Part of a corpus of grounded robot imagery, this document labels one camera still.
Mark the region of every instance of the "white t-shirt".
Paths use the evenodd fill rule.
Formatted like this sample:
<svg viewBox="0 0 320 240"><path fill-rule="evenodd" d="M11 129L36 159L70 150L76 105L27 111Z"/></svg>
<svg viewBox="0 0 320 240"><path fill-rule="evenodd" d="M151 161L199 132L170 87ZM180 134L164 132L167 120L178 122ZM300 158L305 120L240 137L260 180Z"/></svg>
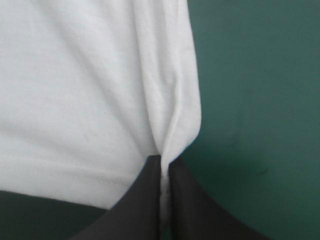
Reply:
<svg viewBox="0 0 320 240"><path fill-rule="evenodd" d="M0 190L109 209L200 122L186 0L0 2Z"/></svg>

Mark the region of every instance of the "t-shirt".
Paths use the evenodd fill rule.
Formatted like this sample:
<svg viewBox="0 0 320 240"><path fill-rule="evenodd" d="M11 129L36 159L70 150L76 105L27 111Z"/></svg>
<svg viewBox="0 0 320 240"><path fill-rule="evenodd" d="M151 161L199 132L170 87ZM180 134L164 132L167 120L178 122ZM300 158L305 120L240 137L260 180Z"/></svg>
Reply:
<svg viewBox="0 0 320 240"><path fill-rule="evenodd" d="M0 190L109 209L160 154L165 194L200 122L186 0L0 2Z"/></svg>

